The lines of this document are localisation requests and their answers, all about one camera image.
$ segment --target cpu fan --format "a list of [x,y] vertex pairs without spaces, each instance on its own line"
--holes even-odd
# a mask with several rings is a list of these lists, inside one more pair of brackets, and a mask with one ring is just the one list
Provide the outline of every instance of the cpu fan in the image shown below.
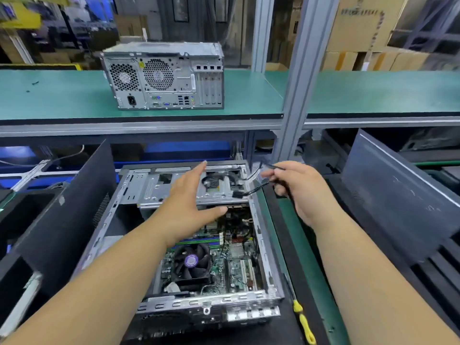
[[199,289],[210,282],[211,257],[204,243],[176,247],[174,254],[174,280],[181,290]]

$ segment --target person's right hand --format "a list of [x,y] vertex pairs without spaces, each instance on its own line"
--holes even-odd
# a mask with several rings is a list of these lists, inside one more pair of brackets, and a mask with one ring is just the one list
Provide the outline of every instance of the person's right hand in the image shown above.
[[[316,230],[327,226],[343,212],[326,181],[316,169],[294,161],[279,162],[275,166],[284,168],[285,171],[270,169],[260,175],[263,178],[279,179],[287,183],[297,214],[305,224]],[[279,196],[287,196],[286,189],[280,184],[275,185],[275,192]]]

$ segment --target motherboard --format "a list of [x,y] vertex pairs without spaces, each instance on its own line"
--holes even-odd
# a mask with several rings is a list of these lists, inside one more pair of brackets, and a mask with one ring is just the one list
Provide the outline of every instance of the motherboard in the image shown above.
[[166,251],[156,290],[213,295],[257,291],[263,285],[248,206],[227,214]]

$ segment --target white cable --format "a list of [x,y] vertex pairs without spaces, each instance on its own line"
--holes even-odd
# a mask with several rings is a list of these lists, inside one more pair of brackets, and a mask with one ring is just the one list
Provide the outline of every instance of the white cable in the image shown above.
[[[84,150],[85,150],[85,146],[82,145],[81,150],[78,151],[76,154],[72,154],[72,155],[68,155],[68,156],[62,156],[62,157],[59,157],[57,159],[51,160],[50,162],[54,163],[56,161],[66,159],[68,157],[77,156],[77,155],[81,154]],[[0,160],[0,163],[4,163],[4,164],[10,165],[10,166],[18,166],[18,167],[35,167],[35,166],[39,165],[39,163],[37,163],[36,165],[20,165],[20,164],[17,164],[17,163],[11,163],[11,162],[6,162],[6,161],[2,161],[2,160]]]

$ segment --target person's left hand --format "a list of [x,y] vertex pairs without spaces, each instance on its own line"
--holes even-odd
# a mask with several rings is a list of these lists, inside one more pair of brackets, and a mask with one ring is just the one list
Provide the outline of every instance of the person's left hand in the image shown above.
[[168,247],[190,237],[201,227],[227,212],[227,207],[214,207],[202,211],[196,208],[196,190],[205,168],[206,161],[203,161],[177,179],[171,186],[169,197],[145,222],[151,224],[153,230],[161,232]]

